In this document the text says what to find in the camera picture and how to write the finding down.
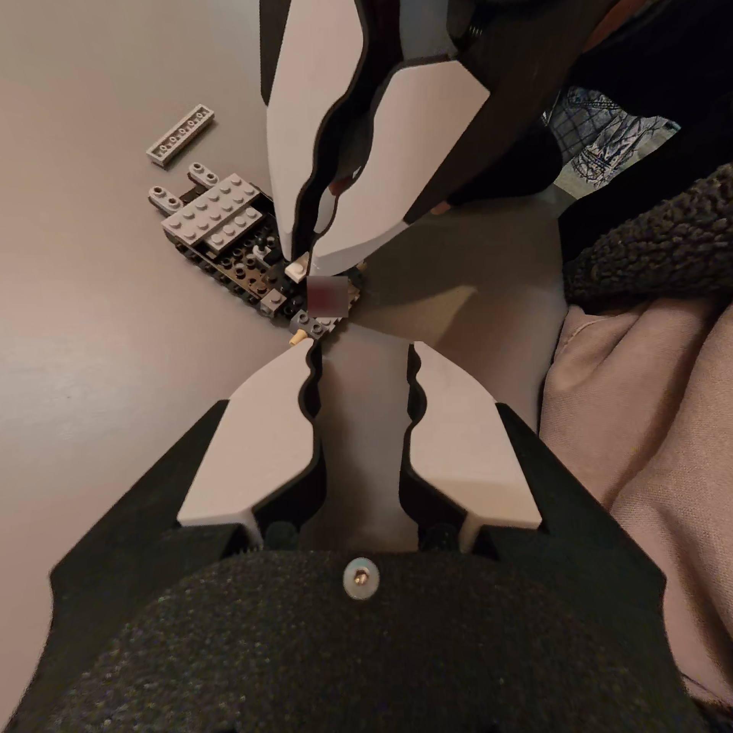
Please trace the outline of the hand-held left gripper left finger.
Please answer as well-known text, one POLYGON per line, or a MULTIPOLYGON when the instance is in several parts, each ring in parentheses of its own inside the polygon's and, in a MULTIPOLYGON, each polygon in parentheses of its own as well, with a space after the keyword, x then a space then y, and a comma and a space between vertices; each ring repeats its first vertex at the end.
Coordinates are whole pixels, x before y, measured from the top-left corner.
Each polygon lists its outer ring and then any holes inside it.
POLYGON ((320 510, 322 373, 320 344, 306 338, 237 388, 179 509, 181 526, 238 524, 262 545, 274 523, 300 530, 320 510))

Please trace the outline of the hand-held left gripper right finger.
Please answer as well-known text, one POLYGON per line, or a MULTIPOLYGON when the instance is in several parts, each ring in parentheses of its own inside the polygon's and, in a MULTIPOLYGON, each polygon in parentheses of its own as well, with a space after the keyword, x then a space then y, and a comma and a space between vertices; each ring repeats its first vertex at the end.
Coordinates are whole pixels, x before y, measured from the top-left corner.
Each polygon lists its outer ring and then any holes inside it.
POLYGON ((497 401, 426 343, 408 347, 408 417, 399 503, 418 549, 473 552, 484 528, 542 525, 497 401))

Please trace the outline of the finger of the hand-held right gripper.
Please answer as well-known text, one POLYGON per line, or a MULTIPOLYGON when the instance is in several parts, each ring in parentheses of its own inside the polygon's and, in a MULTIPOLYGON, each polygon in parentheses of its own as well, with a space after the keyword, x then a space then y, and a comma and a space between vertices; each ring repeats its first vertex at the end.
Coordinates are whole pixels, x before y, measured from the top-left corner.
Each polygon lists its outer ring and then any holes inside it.
POLYGON ((409 209, 489 97, 457 60, 394 73, 375 109, 366 162, 313 246, 313 276, 349 270, 408 228, 409 209))
POLYGON ((362 2, 291 2, 267 108, 270 182, 285 260, 309 251, 367 54, 362 2))

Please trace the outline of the black toy brick car chassis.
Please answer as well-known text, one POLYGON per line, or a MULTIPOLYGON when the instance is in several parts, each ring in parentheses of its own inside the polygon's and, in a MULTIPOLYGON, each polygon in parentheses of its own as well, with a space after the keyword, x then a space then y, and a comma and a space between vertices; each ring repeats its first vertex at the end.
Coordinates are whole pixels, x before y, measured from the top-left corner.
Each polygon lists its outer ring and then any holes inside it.
MULTIPOLYGON (((220 178, 198 162, 189 166, 188 179, 193 187, 181 196, 162 186, 148 192, 178 252, 265 318, 261 299, 271 289, 287 295, 282 310, 267 319, 288 321, 292 344, 300 332, 319 341, 334 331, 341 317, 308 312, 307 278, 296 284, 284 274, 293 261, 283 253, 273 200, 241 176, 220 178)), ((309 253, 300 258, 309 265, 309 253)))

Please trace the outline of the person's right forearm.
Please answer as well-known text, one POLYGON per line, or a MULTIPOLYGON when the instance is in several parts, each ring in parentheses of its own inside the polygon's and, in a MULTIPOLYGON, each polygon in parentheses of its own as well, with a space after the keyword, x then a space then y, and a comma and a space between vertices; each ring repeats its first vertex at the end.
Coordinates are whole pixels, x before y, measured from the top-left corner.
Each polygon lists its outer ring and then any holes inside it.
POLYGON ((680 129, 559 218, 568 263, 732 157, 732 2, 659 2, 574 63, 568 82, 680 129))

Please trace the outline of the grey desk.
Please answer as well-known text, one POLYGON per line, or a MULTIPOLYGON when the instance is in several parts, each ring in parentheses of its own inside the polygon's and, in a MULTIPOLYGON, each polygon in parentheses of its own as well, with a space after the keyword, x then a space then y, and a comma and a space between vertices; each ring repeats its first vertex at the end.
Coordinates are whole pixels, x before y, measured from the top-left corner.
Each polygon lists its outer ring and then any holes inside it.
MULTIPOLYGON (((215 402, 288 348, 165 238, 153 186, 199 161, 271 192, 259 2, 2 2, 2 728, 45 644, 48 574, 215 402), (199 104, 166 168, 145 155, 199 104)), ((408 343, 529 425, 567 307, 537 197, 427 215, 368 262, 324 344, 313 549, 412 551, 397 498, 408 343)))

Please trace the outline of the person's right hand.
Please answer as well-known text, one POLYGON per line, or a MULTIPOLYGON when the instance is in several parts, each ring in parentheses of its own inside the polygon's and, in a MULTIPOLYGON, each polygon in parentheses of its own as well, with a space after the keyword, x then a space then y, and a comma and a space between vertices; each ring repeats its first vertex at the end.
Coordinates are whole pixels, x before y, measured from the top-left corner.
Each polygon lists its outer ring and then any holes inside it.
POLYGON ((563 154, 554 132, 543 123, 534 124, 492 165, 432 208, 431 214, 475 202, 539 194, 554 183, 562 168, 563 154))

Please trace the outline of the blue patterned fabric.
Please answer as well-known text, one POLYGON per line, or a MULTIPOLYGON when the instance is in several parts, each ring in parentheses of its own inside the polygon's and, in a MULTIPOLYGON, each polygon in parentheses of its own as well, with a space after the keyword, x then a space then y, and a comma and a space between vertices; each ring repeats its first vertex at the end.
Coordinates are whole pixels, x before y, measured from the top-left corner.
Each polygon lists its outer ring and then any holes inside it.
POLYGON ((606 186, 680 129, 663 117, 630 115, 607 96, 582 87, 561 94, 543 121, 562 153, 555 184, 575 199, 606 186))

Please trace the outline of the long grey brick plate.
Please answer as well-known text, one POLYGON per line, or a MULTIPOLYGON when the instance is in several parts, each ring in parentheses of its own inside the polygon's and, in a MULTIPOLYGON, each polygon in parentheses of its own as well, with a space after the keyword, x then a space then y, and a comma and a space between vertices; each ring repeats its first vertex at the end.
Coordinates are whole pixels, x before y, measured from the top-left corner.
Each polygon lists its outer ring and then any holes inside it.
POLYGON ((199 104, 150 146, 145 155, 156 166, 166 168, 214 121, 214 110, 199 104))

